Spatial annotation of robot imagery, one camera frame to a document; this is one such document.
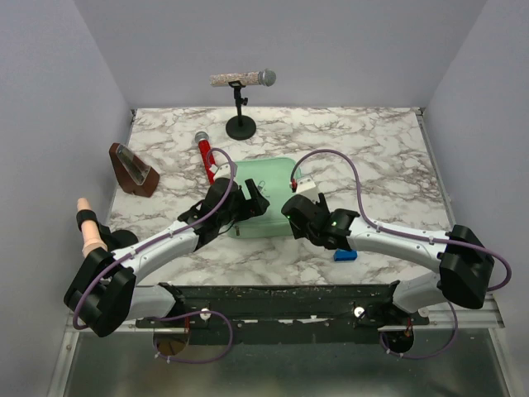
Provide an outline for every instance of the blue object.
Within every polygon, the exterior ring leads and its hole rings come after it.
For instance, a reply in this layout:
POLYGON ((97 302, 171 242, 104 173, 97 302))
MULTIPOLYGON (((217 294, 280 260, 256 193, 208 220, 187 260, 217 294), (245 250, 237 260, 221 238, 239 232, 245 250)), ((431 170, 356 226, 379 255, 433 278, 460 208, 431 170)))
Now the blue object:
POLYGON ((346 262, 346 261, 354 261, 358 257, 358 252, 355 250, 353 251, 345 251, 345 250, 336 250, 334 253, 334 262, 346 262))

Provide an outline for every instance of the black microphone stand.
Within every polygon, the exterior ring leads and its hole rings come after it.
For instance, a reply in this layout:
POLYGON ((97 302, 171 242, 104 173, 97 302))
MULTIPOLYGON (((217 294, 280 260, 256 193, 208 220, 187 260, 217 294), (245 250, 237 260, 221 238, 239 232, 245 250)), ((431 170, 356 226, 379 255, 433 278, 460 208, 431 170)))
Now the black microphone stand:
POLYGON ((244 88, 245 85, 239 80, 231 81, 228 84, 233 88, 233 98, 235 99, 235 106, 237 107, 237 115, 226 123, 226 133, 232 139, 244 141, 255 134, 257 126, 253 118, 243 116, 242 114, 242 105, 246 106, 248 104, 248 98, 241 96, 241 88, 244 88))

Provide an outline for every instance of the green lid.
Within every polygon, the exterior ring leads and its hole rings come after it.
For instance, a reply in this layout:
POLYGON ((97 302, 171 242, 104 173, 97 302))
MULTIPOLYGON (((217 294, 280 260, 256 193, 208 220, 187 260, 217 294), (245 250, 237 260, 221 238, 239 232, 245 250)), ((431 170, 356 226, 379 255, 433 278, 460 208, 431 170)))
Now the green lid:
MULTIPOLYGON (((294 195, 290 189, 290 174, 296 162, 288 157, 274 157, 236 161, 236 164, 236 178, 246 198, 250 197, 250 193, 244 181, 253 179, 264 198, 270 201, 270 206, 260 217, 237 222, 227 235, 233 238, 292 236, 290 224, 281 213, 281 208, 294 195)), ((300 176, 301 170, 298 168, 295 178, 300 176)))

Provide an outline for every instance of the white marble surface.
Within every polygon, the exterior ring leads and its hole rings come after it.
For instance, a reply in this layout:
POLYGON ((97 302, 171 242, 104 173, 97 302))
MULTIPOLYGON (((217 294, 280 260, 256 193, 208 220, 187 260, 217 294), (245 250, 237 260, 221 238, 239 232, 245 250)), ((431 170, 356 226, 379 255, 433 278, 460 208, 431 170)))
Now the white marble surface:
MULTIPOLYGON (((212 146, 233 160, 277 155, 298 160, 309 151, 343 151, 357 164, 365 210, 371 218, 426 229, 449 227, 435 173, 412 109, 244 108, 257 123, 248 141, 225 133, 234 108, 141 109, 129 147, 160 172, 151 198, 118 188, 110 226, 129 228, 140 239, 167 227, 202 199, 209 186, 194 134, 204 130, 212 146)), ((221 155, 216 155, 217 163, 221 155)), ((326 194, 329 208, 357 210, 352 173, 333 155, 302 165, 326 194)), ((332 260, 332 251, 292 237, 236 240, 220 236, 202 250, 164 266, 149 285, 367 284, 408 280, 426 272, 418 265, 361 252, 354 262, 332 260)))

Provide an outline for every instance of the brown wooden metronome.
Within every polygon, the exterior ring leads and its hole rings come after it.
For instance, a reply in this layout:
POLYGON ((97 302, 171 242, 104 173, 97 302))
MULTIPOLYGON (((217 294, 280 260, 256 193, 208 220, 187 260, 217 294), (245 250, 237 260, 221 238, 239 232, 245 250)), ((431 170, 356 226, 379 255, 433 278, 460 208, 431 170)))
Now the brown wooden metronome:
POLYGON ((160 175, 120 143, 112 143, 108 151, 117 182, 125 193, 150 197, 158 186, 160 175))

